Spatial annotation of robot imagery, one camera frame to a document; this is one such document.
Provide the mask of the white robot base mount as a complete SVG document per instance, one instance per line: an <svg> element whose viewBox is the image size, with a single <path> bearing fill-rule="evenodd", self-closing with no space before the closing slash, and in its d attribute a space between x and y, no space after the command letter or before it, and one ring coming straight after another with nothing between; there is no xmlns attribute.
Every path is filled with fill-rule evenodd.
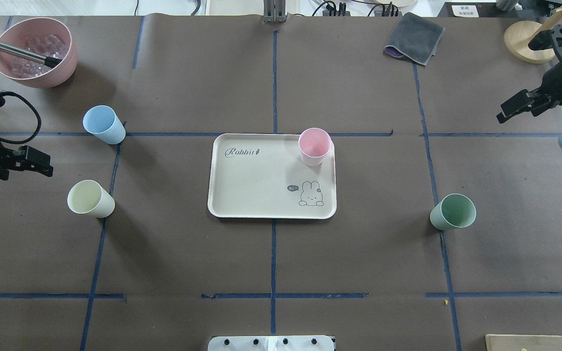
<svg viewBox="0 0 562 351"><path fill-rule="evenodd" d="M218 336L210 339L208 351L336 351L328 335Z"/></svg>

